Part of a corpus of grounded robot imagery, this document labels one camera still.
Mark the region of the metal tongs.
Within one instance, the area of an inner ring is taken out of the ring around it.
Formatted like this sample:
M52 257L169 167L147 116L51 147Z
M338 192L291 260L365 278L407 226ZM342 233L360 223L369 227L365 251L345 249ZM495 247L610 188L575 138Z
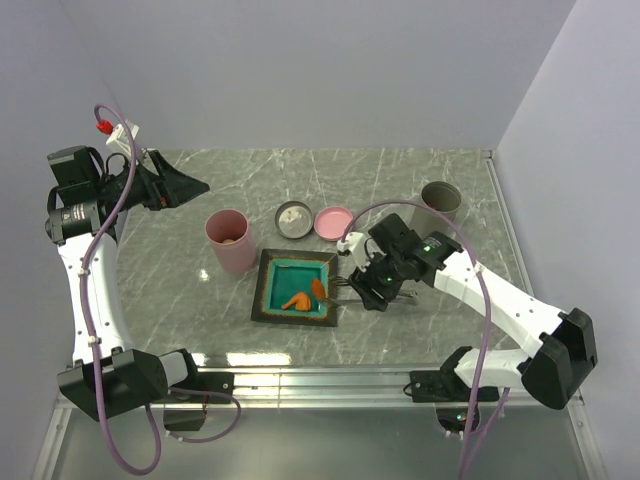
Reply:
M327 298L324 301L318 301L311 293L318 303L334 306L361 304L360 296L352 289L344 277L330 276L327 280L321 281L326 289ZM400 290L398 296L391 303L417 306L419 304L418 293L416 291Z

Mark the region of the brown fried nugget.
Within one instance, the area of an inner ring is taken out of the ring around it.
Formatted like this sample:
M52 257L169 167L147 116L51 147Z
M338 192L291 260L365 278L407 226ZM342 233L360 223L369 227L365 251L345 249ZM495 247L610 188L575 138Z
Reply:
M327 298L324 284L318 278L313 278L311 281L311 293L318 301L324 301Z

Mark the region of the orange chicken drumstick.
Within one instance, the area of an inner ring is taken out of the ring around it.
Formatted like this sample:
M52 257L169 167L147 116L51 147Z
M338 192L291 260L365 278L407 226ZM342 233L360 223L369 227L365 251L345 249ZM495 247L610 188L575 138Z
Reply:
M283 304L282 309L294 309L299 312L309 312L313 309L313 300L306 292L299 292Z

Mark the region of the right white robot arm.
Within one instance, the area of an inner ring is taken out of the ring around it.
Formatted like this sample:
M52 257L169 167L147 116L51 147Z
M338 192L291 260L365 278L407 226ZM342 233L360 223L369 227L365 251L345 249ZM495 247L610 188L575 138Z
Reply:
M579 308L564 312L535 299L472 261L444 233L425 238L391 214L368 233L350 232L338 241L340 254L355 264L347 282L367 310L383 312L407 281L448 294L481 314L517 344L511 350L463 346L436 371L410 375L416 401L495 401L500 390L523 389L542 405L563 409L597 364L593 322Z

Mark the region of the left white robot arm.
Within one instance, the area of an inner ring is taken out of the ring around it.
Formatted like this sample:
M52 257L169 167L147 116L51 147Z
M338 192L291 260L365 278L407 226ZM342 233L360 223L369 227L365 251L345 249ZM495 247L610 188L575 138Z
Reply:
M121 227L129 209L177 208L209 191L207 183L171 166L157 150L154 168L108 171L89 146L48 155L56 186L47 200L45 231L67 274L75 340L72 364L57 377L61 394L93 420L111 418L173 395L196 399L203 379L192 355L157 356L134 346L117 285Z

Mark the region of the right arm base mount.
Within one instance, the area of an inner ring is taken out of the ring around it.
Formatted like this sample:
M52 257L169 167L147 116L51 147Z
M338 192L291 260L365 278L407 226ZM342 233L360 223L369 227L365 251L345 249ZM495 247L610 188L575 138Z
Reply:
M441 370L411 371L403 393L413 403L435 404L436 419L447 436L464 436L469 420L471 388L453 373Z

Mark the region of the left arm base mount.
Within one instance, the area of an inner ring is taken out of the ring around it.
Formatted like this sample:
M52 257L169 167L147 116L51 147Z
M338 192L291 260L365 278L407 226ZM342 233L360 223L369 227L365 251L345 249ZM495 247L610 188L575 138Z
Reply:
M214 406L231 405L235 375L231 372L199 372L194 380L186 380L171 390L163 400L162 420L171 433L201 433Z

